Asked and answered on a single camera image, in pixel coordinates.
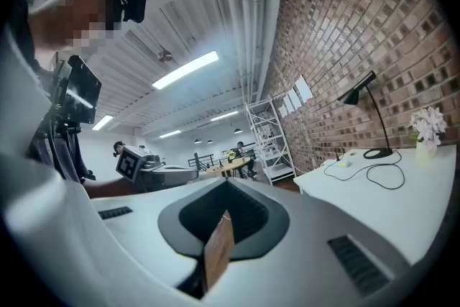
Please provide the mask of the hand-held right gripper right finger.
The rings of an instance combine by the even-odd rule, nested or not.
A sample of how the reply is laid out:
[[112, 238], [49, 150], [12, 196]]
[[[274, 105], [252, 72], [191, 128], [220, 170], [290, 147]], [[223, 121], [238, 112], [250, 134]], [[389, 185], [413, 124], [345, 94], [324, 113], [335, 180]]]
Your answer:
[[382, 307], [408, 261], [377, 232], [325, 201], [238, 178], [229, 183], [268, 210], [255, 234], [267, 247], [275, 216], [287, 231], [265, 255], [229, 263], [206, 295], [212, 307]]

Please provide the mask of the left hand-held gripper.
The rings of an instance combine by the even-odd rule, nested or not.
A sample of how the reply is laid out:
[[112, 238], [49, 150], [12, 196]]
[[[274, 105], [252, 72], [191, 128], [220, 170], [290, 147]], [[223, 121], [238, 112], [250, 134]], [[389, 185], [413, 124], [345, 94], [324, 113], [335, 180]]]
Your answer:
[[138, 191], [175, 188], [198, 178], [196, 169], [165, 165], [145, 147], [124, 145], [118, 156], [117, 173], [133, 183]]

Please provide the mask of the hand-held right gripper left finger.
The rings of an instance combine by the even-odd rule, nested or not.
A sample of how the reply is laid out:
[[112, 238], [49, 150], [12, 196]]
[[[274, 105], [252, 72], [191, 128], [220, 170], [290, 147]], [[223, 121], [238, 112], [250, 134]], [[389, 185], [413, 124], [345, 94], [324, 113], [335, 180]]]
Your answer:
[[179, 255], [164, 240], [157, 218], [164, 207], [220, 182], [208, 178], [163, 191], [133, 196], [97, 198], [91, 203], [97, 211], [128, 207], [128, 214], [104, 222], [122, 247], [148, 272], [171, 287], [178, 287], [189, 276], [198, 280], [199, 291], [207, 291], [219, 280], [229, 264], [230, 215], [224, 213], [204, 247], [203, 263]]

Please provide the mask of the black desk lamp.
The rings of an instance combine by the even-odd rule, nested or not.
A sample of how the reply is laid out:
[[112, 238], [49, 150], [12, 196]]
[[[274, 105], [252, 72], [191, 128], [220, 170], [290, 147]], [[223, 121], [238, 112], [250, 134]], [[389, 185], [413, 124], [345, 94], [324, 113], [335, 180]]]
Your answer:
[[337, 98], [337, 101], [346, 104], [346, 105], [351, 105], [351, 106], [357, 106], [359, 103], [359, 94], [360, 91], [365, 88], [374, 104], [374, 107], [376, 108], [377, 115], [379, 117], [380, 123], [382, 130], [385, 135], [385, 146], [384, 147], [377, 147], [377, 148], [372, 148], [367, 150], [364, 154], [363, 157], [364, 159], [367, 160], [376, 160], [376, 159], [382, 159], [385, 157], [389, 157], [390, 155], [393, 154], [393, 150], [390, 147], [389, 139], [387, 136], [387, 131], [385, 128], [385, 123], [383, 122], [382, 115], [379, 111], [377, 102], [374, 99], [374, 96], [372, 95], [372, 92], [369, 89], [369, 84], [376, 79], [377, 75], [376, 73], [371, 70], [363, 79], [360, 80], [360, 82], [356, 83], [352, 88], [350, 88], [347, 92], [345, 92], [342, 96]]

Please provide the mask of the person's left forearm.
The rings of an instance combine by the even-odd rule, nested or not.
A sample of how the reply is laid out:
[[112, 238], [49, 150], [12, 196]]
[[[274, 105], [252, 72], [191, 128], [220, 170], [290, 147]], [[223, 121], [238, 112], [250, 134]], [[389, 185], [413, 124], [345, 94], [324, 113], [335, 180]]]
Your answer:
[[134, 184], [125, 178], [104, 182], [86, 178], [83, 182], [83, 187], [90, 198], [108, 198], [138, 194]]

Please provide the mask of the black metal railing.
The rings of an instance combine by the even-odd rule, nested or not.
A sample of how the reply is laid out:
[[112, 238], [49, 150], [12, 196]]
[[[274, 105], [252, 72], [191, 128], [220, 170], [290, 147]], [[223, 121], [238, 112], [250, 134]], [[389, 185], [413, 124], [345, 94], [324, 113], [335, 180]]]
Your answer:
[[200, 155], [195, 152], [193, 157], [188, 159], [188, 166], [198, 171], [207, 171], [207, 169], [214, 167], [216, 164], [217, 160], [214, 158], [213, 154]]

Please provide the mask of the round wooden table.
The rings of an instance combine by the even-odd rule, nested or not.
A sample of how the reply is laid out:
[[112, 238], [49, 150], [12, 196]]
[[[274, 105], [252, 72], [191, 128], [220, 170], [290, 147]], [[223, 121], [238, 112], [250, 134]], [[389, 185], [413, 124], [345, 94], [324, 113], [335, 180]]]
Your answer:
[[215, 167], [208, 168], [206, 172], [208, 174], [222, 175], [225, 178], [232, 178], [236, 175], [238, 169], [245, 166], [249, 161], [249, 157], [238, 157], [232, 160], [232, 162], [227, 162], [223, 165], [217, 165]]

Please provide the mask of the white metal shelf rack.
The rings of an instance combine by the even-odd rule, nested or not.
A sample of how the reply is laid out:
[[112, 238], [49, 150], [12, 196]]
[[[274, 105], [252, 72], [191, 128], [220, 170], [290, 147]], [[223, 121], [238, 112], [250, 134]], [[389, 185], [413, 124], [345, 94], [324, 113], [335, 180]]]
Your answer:
[[295, 178], [292, 155], [272, 99], [246, 104], [245, 109], [256, 139], [257, 158], [270, 185]]

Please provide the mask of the black chest box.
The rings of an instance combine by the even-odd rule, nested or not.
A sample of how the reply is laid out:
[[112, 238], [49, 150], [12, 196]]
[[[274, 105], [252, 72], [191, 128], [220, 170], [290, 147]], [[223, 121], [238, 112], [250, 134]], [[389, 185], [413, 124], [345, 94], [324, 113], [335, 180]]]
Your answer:
[[101, 81], [79, 55], [71, 55], [56, 70], [52, 85], [55, 115], [65, 123], [92, 124]]

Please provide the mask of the white flowers in pot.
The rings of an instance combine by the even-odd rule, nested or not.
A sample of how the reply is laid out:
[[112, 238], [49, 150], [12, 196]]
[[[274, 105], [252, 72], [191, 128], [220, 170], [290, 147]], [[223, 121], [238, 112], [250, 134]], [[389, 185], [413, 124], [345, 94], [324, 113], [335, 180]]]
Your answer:
[[409, 137], [416, 142], [416, 157], [429, 160], [436, 156], [441, 138], [446, 133], [447, 123], [439, 108], [429, 106], [412, 114], [408, 125]]

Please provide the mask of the person's torso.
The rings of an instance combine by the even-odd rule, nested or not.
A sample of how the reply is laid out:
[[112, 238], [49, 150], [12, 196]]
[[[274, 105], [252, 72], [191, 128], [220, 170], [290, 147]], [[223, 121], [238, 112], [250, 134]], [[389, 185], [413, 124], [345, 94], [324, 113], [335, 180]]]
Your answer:
[[47, 95], [52, 87], [52, 73], [40, 67], [35, 59], [27, 17], [28, 4], [16, 0], [0, 30], [0, 197], [21, 184], [34, 184], [26, 179], [25, 166], [19, 167], [19, 180], [13, 181], [12, 166], [26, 157], [30, 142], [50, 110]]

